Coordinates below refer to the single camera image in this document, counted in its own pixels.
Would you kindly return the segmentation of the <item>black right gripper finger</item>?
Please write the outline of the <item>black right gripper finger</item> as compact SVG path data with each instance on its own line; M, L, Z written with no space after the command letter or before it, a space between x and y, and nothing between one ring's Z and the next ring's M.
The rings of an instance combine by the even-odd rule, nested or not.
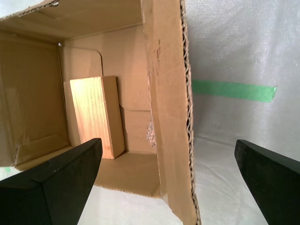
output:
M300 163L246 140L237 140L234 156L267 223L298 225Z
M0 182L2 225L76 225L96 180L100 138Z

